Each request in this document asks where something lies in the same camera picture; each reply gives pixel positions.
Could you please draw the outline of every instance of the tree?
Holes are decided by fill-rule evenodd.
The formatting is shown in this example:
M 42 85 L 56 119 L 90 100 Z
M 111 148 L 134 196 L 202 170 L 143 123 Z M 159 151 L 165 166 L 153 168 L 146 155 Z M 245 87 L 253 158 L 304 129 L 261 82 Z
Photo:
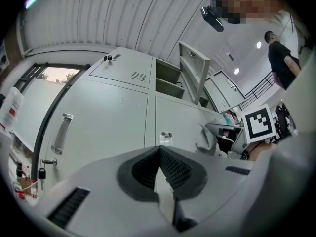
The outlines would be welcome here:
M 61 82 L 62 83 L 67 83 L 76 73 L 68 73 L 66 74 L 66 78 L 63 79 Z
M 38 76 L 38 79 L 42 79 L 42 80 L 47 80 L 47 78 L 48 78 L 48 74 L 46 74 L 45 72 L 41 73 Z

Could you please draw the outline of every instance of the railing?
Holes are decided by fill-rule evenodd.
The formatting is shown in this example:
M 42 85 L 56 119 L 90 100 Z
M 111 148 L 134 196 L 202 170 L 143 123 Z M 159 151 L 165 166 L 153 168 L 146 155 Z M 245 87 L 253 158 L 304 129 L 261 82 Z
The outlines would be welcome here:
M 274 84 L 272 71 L 261 80 L 251 91 L 246 94 L 246 101 L 239 105 L 241 109 L 245 109 L 248 105 L 251 105 L 260 96 L 262 96 L 269 88 Z

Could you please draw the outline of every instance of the key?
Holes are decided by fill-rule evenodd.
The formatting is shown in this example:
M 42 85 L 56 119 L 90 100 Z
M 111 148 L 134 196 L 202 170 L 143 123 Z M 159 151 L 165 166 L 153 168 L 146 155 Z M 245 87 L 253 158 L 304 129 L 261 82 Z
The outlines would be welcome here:
M 44 179 L 46 179 L 46 170 L 44 168 L 38 170 L 38 179 L 40 179 L 41 190 L 44 190 Z

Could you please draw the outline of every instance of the sky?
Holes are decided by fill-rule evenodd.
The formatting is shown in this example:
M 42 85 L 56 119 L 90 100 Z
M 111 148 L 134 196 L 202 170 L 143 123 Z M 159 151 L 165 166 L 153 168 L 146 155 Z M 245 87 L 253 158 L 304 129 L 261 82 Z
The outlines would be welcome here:
M 79 70 L 76 69 L 66 69 L 66 68 L 53 68 L 48 67 L 44 70 L 44 73 L 48 74 L 48 81 L 56 81 L 56 79 L 59 79 L 62 81 L 66 78 L 66 74 L 68 73 L 77 73 Z

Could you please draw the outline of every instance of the ceiling-mounted camera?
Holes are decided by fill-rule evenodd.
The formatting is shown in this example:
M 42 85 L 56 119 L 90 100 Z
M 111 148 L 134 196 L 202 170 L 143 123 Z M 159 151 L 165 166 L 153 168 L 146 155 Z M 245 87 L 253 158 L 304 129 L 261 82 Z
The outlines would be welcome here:
M 216 31 L 222 32 L 224 30 L 224 26 L 221 20 L 216 16 L 215 11 L 212 7 L 202 7 L 201 13 L 204 20 L 209 23 Z

